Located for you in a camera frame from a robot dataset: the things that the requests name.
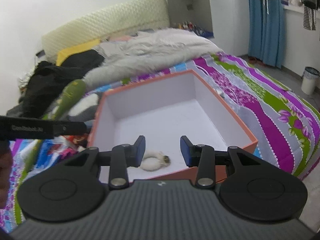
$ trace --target box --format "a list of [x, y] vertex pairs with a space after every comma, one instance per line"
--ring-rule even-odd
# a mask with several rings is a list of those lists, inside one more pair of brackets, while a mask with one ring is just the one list
[[[130, 84], [103, 95], [89, 146], [109, 151], [146, 137], [146, 150], [161, 151], [171, 164], [157, 171], [129, 167], [129, 180], [191, 179], [197, 168], [188, 168], [180, 152], [180, 137], [225, 151], [238, 146], [253, 153], [257, 139], [214, 89], [195, 71], [187, 70]], [[108, 182], [109, 167], [101, 167], [100, 181]], [[226, 178], [216, 166], [216, 180]]]

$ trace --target white fluffy blanket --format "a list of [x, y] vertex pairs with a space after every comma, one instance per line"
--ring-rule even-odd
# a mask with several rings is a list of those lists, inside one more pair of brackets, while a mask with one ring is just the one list
[[94, 49], [105, 60], [84, 77], [88, 91], [126, 77], [156, 72], [203, 54], [222, 51], [208, 39], [179, 29], [141, 32], [128, 41], [106, 41]]

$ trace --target trash can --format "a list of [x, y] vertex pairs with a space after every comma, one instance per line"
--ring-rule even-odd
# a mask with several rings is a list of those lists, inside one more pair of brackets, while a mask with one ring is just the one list
[[306, 67], [303, 73], [301, 90], [311, 96], [316, 87], [316, 82], [320, 72], [312, 67]]

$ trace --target curtain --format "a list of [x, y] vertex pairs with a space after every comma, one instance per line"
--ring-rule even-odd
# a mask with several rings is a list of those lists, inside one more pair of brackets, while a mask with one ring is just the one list
[[284, 9], [281, 0], [249, 0], [250, 39], [248, 55], [281, 68], [284, 56]]

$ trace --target headboard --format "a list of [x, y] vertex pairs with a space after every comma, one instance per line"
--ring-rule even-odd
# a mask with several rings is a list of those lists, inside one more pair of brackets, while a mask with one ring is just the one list
[[72, 20], [42, 36], [47, 60], [55, 62], [58, 51], [111, 34], [169, 27], [166, 0], [135, 0], [112, 5]]

